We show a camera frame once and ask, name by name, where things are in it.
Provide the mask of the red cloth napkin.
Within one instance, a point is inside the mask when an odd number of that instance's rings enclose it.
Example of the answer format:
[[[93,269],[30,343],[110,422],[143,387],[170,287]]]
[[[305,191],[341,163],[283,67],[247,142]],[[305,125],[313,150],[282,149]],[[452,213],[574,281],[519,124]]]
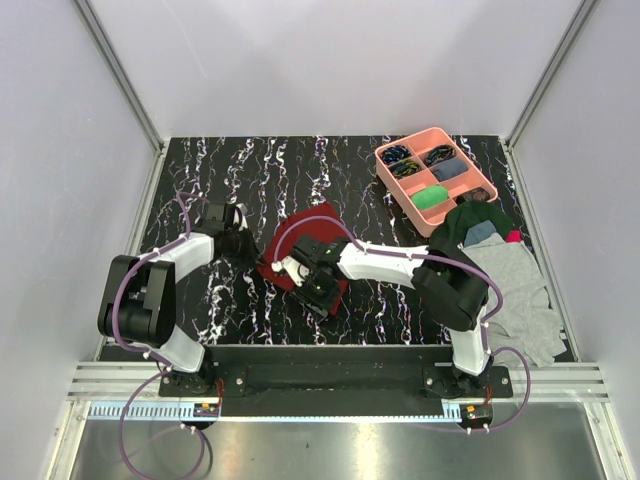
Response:
[[[349,243],[343,223],[327,202],[287,217],[276,230],[257,270],[264,279],[290,294],[293,281],[287,275],[276,274],[272,270],[272,263],[287,256],[301,237],[312,237],[324,243],[332,243],[337,237],[346,237]]]

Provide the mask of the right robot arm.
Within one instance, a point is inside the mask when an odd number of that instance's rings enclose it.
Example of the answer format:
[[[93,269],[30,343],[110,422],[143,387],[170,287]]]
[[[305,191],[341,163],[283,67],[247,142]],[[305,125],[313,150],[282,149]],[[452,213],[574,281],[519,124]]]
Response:
[[[385,247],[339,237],[331,243],[300,237],[290,252],[274,252],[277,275],[293,282],[293,297],[325,317],[343,294],[344,282],[376,281],[414,290],[431,318],[450,335],[454,384],[476,396],[490,383],[491,354],[481,318],[488,302],[486,274],[456,247]]]

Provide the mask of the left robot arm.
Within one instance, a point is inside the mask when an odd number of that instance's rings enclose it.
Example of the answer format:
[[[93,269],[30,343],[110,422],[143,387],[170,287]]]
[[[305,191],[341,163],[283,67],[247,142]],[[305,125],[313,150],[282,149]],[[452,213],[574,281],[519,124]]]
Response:
[[[192,272],[226,259],[259,257],[243,204],[208,204],[174,241],[145,255],[119,255],[110,265],[97,328],[124,350],[148,356],[181,377],[196,396],[216,388],[212,354],[177,325],[177,285]]]

